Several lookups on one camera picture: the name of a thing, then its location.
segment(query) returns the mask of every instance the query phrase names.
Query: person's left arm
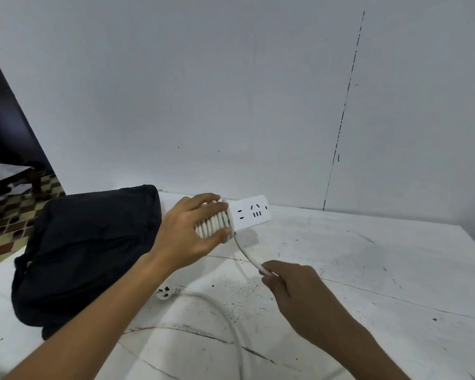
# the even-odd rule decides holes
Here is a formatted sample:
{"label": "person's left arm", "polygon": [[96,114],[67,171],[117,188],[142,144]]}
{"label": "person's left arm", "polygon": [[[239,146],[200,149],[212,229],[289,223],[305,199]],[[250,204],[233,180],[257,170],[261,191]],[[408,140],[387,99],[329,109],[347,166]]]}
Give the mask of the person's left arm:
{"label": "person's left arm", "polygon": [[93,379],[123,331],[160,284],[179,268],[207,255],[229,234],[224,228],[208,239],[197,236],[194,225],[228,204],[212,193],[182,198],[163,218],[155,243],[116,283],[102,293],[4,380]]}

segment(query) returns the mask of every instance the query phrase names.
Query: white cable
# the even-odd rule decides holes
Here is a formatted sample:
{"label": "white cable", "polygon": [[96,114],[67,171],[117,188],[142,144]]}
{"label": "white cable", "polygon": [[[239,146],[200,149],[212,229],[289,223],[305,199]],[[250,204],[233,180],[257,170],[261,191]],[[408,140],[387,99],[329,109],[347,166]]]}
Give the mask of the white cable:
{"label": "white cable", "polygon": [[239,365],[239,377],[240,377],[241,380],[245,380],[245,365],[244,365],[244,361],[243,361],[243,352],[241,350],[241,341],[239,339],[238,332],[236,331],[232,320],[230,319],[230,317],[228,316],[228,314],[226,312],[225,306],[223,306],[223,304],[220,303],[218,300],[216,300],[212,297],[209,297],[208,295],[203,294],[203,293],[197,293],[197,292],[191,292],[191,291],[183,290],[183,291],[181,291],[180,294],[181,295],[186,295],[186,296],[199,297],[199,298],[207,301],[209,304],[211,304],[216,309],[218,309],[220,311],[220,313],[222,313],[222,316],[227,321],[227,323],[229,325],[229,328],[230,328],[230,331],[232,332],[232,337],[234,338],[234,346],[235,346],[236,352],[237,352],[237,363]]}
{"label": "white cable", "polygon": [[236,232],[234,232],[234,227],[232,226],[232,223],[229,221],[229,216],[227,215],[226,211],[219,212],[218,214],[214,215],[213,217],[206,219],[204,221],[201,221],[198,223],[195,227],[197,235],[201,239],[207,239],[208,237],[213,236],[217,230],[220,230],[225,227],[230,227],[230,234],[225,239],[225,243],[229,241],[229,239],[232,239],[234,237],[234,240],[236,241],[237,247],[240,249],[240,251],[245,255],[245,257],[248,259],[249,262],[253,264],[255,268],[257,268],[260,272],[267,276],[274,276],[271,272],[266,270],[261,264],[259,264],[257,261],[255,261],[246,251],[245,249],[239,244],[238,239],[236,238]]}

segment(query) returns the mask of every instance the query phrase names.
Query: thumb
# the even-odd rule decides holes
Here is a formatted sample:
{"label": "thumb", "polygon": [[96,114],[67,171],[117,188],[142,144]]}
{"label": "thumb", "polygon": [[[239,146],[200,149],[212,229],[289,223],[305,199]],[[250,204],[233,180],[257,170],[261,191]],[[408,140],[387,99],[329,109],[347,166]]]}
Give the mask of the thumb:
{"label": "thumb", "polygon": [[278,303],[278,307],[281,310],[281,308],[287,304],[287,301],[290,298],[287,287],[285,286],[283,280],[275,276],[264,276],[262,278],[262,282],[271,290],[276,302]]}
{"label": "thumb", "polygon": [[225,241],[225,238],[229,236],[230,228],[222,228],[217,230],[214,235],[208,237],[207,239],[201,240],[202,249],[204,250],[205,254],[210,253],[213,249],[215,249],[220,243]]}

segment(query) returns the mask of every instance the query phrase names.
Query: black fabric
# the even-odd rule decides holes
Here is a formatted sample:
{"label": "black fabric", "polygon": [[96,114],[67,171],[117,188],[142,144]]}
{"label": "black fabric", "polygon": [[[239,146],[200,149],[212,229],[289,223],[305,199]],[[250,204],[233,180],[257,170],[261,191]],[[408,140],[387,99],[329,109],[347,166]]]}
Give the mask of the black fabric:
{"label": "black fabric", "polygon": [[153,185],[49,201],[14,261],[18,319],[49,338],[151,249],[161,221]]}

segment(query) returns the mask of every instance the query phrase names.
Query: person's left hand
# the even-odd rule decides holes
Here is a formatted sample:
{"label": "person's left hand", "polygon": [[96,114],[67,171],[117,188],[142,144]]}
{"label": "person's left hand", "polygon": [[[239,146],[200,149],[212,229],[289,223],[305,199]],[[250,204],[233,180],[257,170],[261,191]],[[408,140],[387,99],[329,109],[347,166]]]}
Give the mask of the person's left hand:
{"label": "person's left hand", "polygon": [[220,200],[220,196],[203,193],[179,200],[162,219],[155,243],[149,252],[152,258],[166,264],[174,272],[193,264],[223,242],[229,235],[230,228],[222,228],[207,239],[201,239],[194,228],[198,222],[228,208],[227,203],[221,202],[201,207],[213,200]]}

